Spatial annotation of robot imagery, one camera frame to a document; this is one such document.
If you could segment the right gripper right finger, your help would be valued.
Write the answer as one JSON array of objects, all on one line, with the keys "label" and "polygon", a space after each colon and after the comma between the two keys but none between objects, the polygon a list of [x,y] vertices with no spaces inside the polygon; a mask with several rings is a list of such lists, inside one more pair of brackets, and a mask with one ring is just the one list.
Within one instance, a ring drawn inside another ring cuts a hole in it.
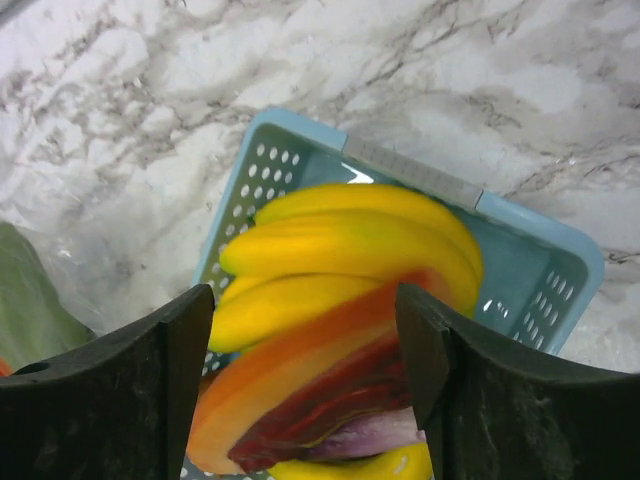
[{"label": "right gripper right finger", "polygon": [[395,317],[438,479],[635,479],[639,377],[571,362],[403,284]]}]

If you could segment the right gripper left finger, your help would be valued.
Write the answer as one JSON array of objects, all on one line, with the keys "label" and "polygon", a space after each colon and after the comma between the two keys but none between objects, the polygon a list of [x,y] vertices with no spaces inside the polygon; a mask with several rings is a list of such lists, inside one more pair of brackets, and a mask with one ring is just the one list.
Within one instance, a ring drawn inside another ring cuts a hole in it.
[{"label": "right gripper left finger", "polygon": [[2,378],[2,478],[179,478],[213,310],[211,287],[196,285]]}]

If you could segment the green leaf vegetable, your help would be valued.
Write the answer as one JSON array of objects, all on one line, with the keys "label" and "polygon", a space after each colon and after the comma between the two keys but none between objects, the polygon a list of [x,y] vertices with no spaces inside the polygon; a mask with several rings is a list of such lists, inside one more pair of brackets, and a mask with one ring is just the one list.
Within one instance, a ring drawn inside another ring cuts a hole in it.
[{"label": "green leaf vegetable", "polygon": [[1,363],[9,371],[73,350],[94,338],[61,304],[35,248],[1,224]]}]

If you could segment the red orange papaya slice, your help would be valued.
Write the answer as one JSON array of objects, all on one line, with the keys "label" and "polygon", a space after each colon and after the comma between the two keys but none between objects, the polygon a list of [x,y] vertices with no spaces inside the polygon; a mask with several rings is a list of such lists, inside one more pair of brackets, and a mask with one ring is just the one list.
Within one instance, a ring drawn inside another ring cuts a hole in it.
[{"label": "red orange papaya slice", "polygon": [[306,460],[358,417],[409,408],[398,285],[392,280],[314,315],[212,373],[202,383],[187,458],[204,472],[251,474]]}]

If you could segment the clear orange zip bag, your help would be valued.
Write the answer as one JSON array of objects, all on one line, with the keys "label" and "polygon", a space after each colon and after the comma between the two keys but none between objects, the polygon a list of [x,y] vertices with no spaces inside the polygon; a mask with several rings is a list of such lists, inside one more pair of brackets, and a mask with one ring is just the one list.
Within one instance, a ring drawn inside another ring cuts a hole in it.
[{"label": "clear orange zip bag", "polygon": [[35,248],[62,306],[94,335],[111,333],[187,289],[161,203],[139,193],[63,212],[1,212]]}]

